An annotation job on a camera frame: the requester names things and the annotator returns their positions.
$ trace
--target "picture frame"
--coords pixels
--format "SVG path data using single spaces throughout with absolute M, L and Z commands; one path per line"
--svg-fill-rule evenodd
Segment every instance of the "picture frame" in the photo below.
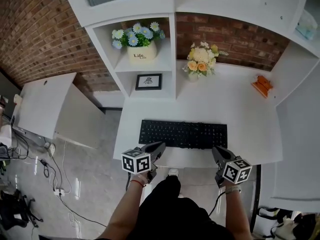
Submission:
M 136 76 L 135 90 L 161 90 L 162 89 L 162 74 L 138 74 Z

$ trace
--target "electric socket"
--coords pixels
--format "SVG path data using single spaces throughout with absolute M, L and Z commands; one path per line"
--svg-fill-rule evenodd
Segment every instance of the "electric socket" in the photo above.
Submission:
M 66 193 L 63 189 L 58 189 L 58 188 L 56 188 L 56 190 L 54 191 L 54 194 L 56 196 L 60 196 L 60 194 L 61 194 L 62 197 L 64 197 L 66 195 Z

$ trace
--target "red brick wall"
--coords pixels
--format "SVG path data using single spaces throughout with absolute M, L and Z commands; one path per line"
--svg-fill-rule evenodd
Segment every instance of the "red brick wall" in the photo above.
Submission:
M 20 87 L 77 72 L 83 92 L 118 90 L 67 0 L 0 0 L 0 67 Z
M 193 42 L 206 41 L 229 53 L 217 62 L 271 71 L 289 43 L 263 27 L 227 17 L 178 12 L 176 21 L 179 60 L 187 58 Z

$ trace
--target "white sneaker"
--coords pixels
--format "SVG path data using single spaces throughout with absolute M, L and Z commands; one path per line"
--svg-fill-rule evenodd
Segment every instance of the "white sneaker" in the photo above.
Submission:
M 178 175 L 179 175 L 179 170 L 178 170 L 178 169 L 176 169 L 176 168 L 171 168 L 171 169 L 169 170 L 168 176 L 177 176 L 177 177 L 178 177 Z

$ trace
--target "keyboard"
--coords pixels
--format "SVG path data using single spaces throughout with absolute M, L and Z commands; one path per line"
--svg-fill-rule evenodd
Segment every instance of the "keyboard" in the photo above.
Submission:
M 142 120 L 139 144 L 165 142 L 167 147 L 228 148 L 227 125 L 201 122 Z

